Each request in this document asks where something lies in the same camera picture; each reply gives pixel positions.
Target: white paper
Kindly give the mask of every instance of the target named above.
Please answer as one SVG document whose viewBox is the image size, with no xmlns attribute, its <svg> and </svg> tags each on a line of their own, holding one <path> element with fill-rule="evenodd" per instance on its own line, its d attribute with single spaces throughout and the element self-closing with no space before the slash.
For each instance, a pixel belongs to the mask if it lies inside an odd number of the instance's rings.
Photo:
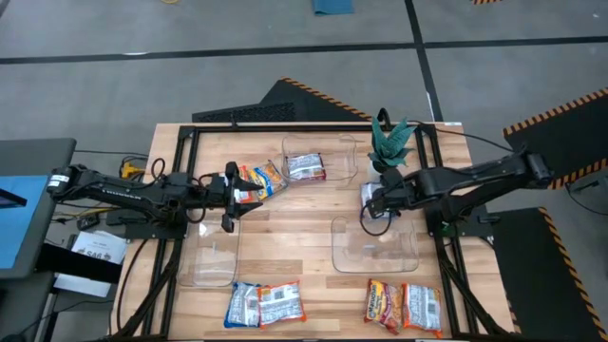
<svg viewBox="0 0 608 342">
<path fill-rule="evenodd" d="M 76 238 L 72 252 L 121 264 L 126 253 L 126 240 L 108 232 L 81 232 Z M 59 275 L 55 280 L 55 288 L 106 297 L 110 284 L 74 275 Z"/>
</svg>

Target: gray floor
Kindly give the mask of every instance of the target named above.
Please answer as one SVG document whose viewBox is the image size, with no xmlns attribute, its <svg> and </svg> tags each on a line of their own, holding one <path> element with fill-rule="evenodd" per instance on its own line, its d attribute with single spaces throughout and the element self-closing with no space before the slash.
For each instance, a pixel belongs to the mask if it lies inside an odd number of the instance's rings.
<svg viewBox="0 0 608 342">
<path fill-rule="evenodd" d="M 608 35 L 605 0 L 414 0 L 428 42 Z M 310 0 L 12 0 L 0 18 L 0 58 L 217 48 L 412 42 L 404 2 L 354 1 L 353 15 L 315 17 Z M 608 44 L 437 48 L 427 51 L 445 121 L 503 143 L 501 129 L 606 86 Z M 79 148 L 146 152 L 156 123 L 258 102 L 289 76 L 375 113 L 431 119 L 414 50 L 318 52 L 0 65 L 0 139 L 74 137 Z M 469 141 L 473 160 L 503 153 Z M 114 173 L 120 157 L 78 154 Z M 608 211 L 605 193 L 580 200 Z M 516 192 L 493 211 L 546 206 L 602 321 L 608 322 L 608 219 L 573 204 L 563 191 Z M 53 225 L 60 241 L 73 227 Z M 102 336 L 105 312 L 64 313 L 54 341 Z"/>
</svg>

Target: black rubber mat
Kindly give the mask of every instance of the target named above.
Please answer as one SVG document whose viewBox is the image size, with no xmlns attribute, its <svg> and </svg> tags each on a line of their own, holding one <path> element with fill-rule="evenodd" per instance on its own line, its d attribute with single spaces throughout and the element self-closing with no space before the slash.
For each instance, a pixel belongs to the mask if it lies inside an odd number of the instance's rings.
<svg viewBox="0 0 608 342">
<path fill-rule="evenodd" d="M 530 338 L 608 340 L 546 211 L 492 215 L 501 218 L 493 224 L 494 249 L 521 333 Z"/>
<path fill-rule="evenodd" d="M 540 153 L 555 172 L 549 188 L 607 166 L 608 89 L 583 96 L 503 130 L 516 150 L 525 144 Z"/>
<path fill-rule="evenodd" d="M 280 123 L 308 121 L 300 101 L 268 102 L 192 114 L 193 123 Z"/>
<path fill-rule="evenodd" d="M 364 122 L 371 119 L 363 111 L 288 77 L 276 81 L 261 104 L 277 101 L 303 103 L 311 122 Z"/>
</svg>

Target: green plant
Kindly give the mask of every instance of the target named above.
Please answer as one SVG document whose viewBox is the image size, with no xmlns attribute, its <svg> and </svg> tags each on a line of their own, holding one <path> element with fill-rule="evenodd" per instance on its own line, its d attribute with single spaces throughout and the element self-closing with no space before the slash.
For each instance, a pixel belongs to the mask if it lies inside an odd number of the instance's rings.
<svg viewBox="0 0 608 342">
<path fill-rule="evenodd" d="M 389 167 L 399 164 L 406 164 L 406 155 L 411 148 L 406 148 L 409 136 L 416 129 L 416 126 L 408 127 L 408 120 L 404 119 L 385 136 L 378 119 L 373 118 L 371 122 L 371 146 L 373 153 L 368 156 L 378 172 L 382 172 Z"/>
</svg>

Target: black metal frame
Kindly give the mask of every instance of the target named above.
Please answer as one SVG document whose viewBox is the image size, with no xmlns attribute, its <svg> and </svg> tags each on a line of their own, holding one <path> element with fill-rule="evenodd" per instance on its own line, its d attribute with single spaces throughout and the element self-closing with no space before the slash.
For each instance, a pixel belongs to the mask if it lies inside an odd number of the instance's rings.
<svg viewBox="0 0 608 342">
<path fill-rule="evenodd" d="M 383 125 L 383 129 L 391 130 L 394 128 L 393 124 L 390 124 L 390 120 L 387 120 L 385 117 L 385 124 Z M 186 172 L 190 176 L 194 176 L 194 166 L 196 163 L 197 152 L 199 149 L 199 141 L 200 134 L 202 133 L 222 133 L 222 132 L 311 132 L 311 131 L 325 131 L 325 132 L 366 132 L 371 131 L 371 125 L 365 124 L 333 124 L 333 125 L 324 125 L 324 124 L 300 124 L 300 125 L 237 125 L 236 123 L 232 123 L 231 125 L 222 125 L 222 126 L 195 126 L 195 125 L 183 125 L 180 127 L 178 142 L 176 145 L 176 153 L 175 159 L 173 162 L 173 171 L 177 172 L 181 169 L 181 159 L 183 156 L 183 147 L 185 145 L 185 140 L 190 138 L 192 139 L 188 163 L 186 166 Z M 421 124 L 419 129 L 415 130 L 415 139 L 418 145 L 418 154 L 420 157 L 421 167 L 428 168 L 428 158 L 427 152 L 424 145 L 424 137 L 423 133 L 425 133 L 431 145 L 431 150 L 433 153 L 433 159 L 435 166 L 442 166 L 443 161 L 441 157 L 441 151 L 439 148 L 439 141 L 437 139 L 437 131 L 435 130 L 435 126 L 433 124 Z M 456 263 L 456 267 L 449 260 L 447 255 L 446 246 L 444 244 L 444 236 L 442 233 L 442 218 L 441 212 L 436 207 L 431 207 L 425 210 L 425 216 L 427 219 L 427 228 L 428 233 L 434 238 L 435 247 L 437 251 L 437 260 L 440 266 L 440 274 L 443 283 L 444 296 L 446 299 L 446 310 L 447 317 L 449 321 L 449 325 L 452 331 L 452 338 L 465 338 L 468 340 L 522 340 L 525 339 L 521 335 L 513 334 L 511 332 L 505 331 L 501 328 L 494 319 L 485 311 L 484 307 L 477 300 L 475 295 L 470 291 L 468 287 L 468 280 L 466 278 L 466 267 L 465 260 L 463 258 L 463 251 L 460 244 L 460 240 L 458 235 L 454 235 L 450 237 L 452 253 L 454 255 L 454 260 Z M 166 240 L 160 240 L 157 248 L 154 269 L 152 272 L 152 281 L 150 284 L 151 289 L 154 292 L 159 292 L 159 281 L 162 281 L 161 274 L 166 272 L 165 270 L 162 272 L 162 262 L 164 260 L 164 254 L 166 250 Z M 174 264 L 180 262 L 181 255 L 181 247 L 182 247 L 182 239 L 177 239 L 174 242 L 172 255 L 167 263 L 167 267 L 170 264 Z M 164 309 L 162 313 L 161 320 L 161 333 L 158 334 L 150 334 L 151 323 L 152 323 L 152 315 L 154 311 L 154 302 L 152 302 L 151 306 L 149 306 L 149 310 L 147 310 L 146 316 L 143 322 L 143 330 L 142 336 L 138 338 L 145 338 L 148 336 L 150 339 L 160 339 L 166 338 L 169 332 L 169 326 L 171 324 L 171 315 L 173 312 L 173 301 L 175 298 L 175 287 L 177 283 L 177 267 L 175 268 L 175 272 L 170 276 L 168 280 L 166 298 L 164 300 Z M 458 315 L 456 313 L 456 305 L 454 301 L 454 294 L 452 292 L 451 284 L 454 284 L 465 301 L 465 313 L 466 313 L 466 322 L 468 325 L 468 332 L 461 332 L 460 324 L 458 321 Z M 477 326 L 477 319 L 484 325 L 485 329 L 488 331 L 488 334 L 479 334 L 479 329 Z"/>
</svg>

